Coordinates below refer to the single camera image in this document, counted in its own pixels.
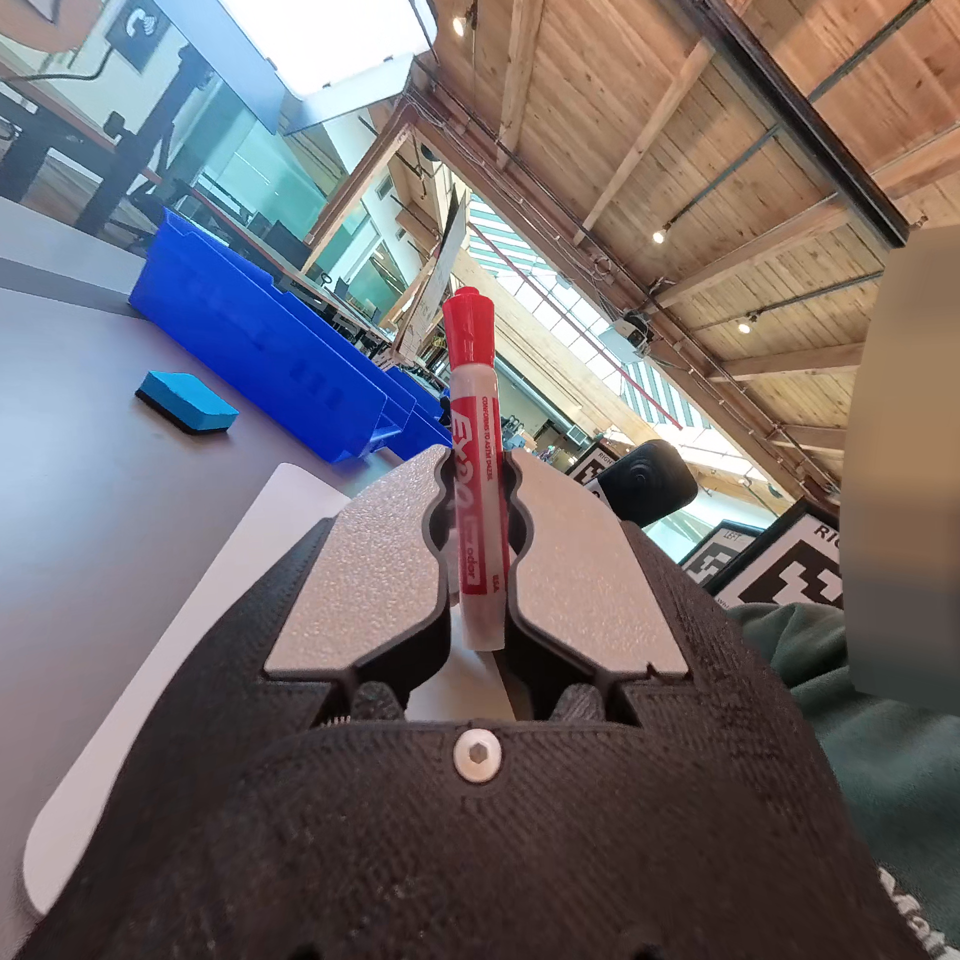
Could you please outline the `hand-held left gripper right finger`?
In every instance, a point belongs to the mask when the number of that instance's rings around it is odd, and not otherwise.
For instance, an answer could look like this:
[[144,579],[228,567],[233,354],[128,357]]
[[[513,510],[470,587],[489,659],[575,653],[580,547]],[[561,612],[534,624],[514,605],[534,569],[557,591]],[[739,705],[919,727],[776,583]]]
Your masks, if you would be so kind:
[[622,522],[594,492],[518,451],[510,520],[507,660],[525,685],[690,676]]

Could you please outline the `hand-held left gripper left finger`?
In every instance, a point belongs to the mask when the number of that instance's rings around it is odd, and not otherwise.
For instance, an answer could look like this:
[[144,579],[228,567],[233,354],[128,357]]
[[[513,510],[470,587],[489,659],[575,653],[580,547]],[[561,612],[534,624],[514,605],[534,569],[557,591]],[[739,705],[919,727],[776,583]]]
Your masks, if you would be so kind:
[[451,449],[433,445],[337,513],[264,663],[283,681],[418,687],[450,654],[450,587],[430,522]]

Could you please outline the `red dry erase marker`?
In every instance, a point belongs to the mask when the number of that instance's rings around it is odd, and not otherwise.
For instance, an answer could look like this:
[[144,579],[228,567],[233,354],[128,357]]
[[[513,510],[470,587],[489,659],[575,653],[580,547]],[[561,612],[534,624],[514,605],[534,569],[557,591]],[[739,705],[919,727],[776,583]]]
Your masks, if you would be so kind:
[[450,379],[454,508],[464,645],[505,645],[510,570],[498,378],[492,366],[456,366]]

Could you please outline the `white whiteboard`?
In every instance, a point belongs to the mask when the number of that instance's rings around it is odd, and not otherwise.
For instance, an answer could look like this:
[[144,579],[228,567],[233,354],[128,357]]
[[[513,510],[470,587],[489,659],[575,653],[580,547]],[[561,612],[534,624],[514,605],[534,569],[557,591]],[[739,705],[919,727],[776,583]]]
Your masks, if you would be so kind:
[[350,498],[305,469],[281,463],[253,500],[171,624],[37,814],[22,881],[33,912],[46,915],[90,843],[141,728],[204,634],[270,566]]

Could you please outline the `red marker cap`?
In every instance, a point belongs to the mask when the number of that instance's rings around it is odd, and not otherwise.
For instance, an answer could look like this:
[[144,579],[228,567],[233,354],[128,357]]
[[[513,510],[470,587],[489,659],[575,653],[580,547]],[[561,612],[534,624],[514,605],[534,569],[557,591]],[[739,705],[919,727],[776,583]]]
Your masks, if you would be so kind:
[[492,368],[496,356],[494,302],[478,289],[462,286],[441,309],[451,369],[474,364]]

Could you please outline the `blue whiteboard eraser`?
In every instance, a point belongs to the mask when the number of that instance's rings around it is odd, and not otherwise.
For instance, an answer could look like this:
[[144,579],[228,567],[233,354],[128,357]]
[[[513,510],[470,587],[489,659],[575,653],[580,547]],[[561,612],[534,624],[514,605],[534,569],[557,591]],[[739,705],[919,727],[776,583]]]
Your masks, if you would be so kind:
[[190,373],[150,370],[134,395],[192,436],[225,433],[239,416],[237,409]]

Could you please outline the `blue plastic bin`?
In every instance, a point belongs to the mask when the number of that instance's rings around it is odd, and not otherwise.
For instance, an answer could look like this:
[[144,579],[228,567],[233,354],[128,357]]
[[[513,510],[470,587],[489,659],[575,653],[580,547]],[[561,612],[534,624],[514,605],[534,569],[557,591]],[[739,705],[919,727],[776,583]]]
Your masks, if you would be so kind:
[[129,302],[331,464],[387,449],[414,407],[266,271],[174,211],[165,211]]
[[440,424],[443,408],[438,397],[398,366],[391,367],[387,376],[414,399],[406,425],[388,440],[387,449],[409,460],[434,446],[452,448],[450,428]]

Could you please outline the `black white tag poster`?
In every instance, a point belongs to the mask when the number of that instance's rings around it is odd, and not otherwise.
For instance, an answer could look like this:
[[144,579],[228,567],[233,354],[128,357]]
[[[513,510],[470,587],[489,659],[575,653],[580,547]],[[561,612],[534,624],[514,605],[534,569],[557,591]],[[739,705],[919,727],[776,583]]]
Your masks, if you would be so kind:
[[622,456],[623,454],[608,444],[604,438],[599,438],[594,440],[588,449],[570,465],[565,475],[609,506],[609,499],[600,486],[598,477],[618,462]]
[[836,511],[809,500],[794,503],[704,589],[725,609],[814,604],[842,610]]
[[706,590],[763,532],[760,527],[725,519],[709,531],[678,565]]

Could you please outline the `white sign board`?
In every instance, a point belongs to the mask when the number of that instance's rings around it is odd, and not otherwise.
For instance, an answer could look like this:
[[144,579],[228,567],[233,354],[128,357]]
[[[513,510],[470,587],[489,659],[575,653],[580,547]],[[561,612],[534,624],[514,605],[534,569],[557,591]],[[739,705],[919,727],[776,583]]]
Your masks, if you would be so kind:
[[393,340],[394,359],[414,364],[428,335],[438,323],[451,271],[467,233],[467,201],[454,187],[446,225],[434,253],[425,265],[425,278],[415,285],[408,309],[403,313]]

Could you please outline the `black metal pole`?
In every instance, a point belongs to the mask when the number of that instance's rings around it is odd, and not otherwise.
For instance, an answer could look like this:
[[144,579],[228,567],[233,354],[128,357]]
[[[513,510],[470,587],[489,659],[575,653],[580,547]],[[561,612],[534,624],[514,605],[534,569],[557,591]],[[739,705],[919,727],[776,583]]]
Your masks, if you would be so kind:
[[178,52],[179,65],[137,133],[121,133],[114,159],[100,185],[75,222],[75,228],[96,236],[142,170],[147,168],[165,134],[173,129],[177,115],[194,90],[210,77],[210,66],[192,44]]

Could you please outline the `wooden background desk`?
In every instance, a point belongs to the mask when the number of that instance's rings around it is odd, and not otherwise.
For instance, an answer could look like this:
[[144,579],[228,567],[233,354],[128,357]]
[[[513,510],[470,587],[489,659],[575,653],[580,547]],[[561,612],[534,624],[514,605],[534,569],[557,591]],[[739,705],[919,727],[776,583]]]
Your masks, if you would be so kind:
[[3,119],[30,135],[48,138],[51,149],[94,174],[106,173],[117,148],[134,139],[132,134],[123,133],[108,137],[56,91],[32,86],[6,63],[1,66],[1,83]]

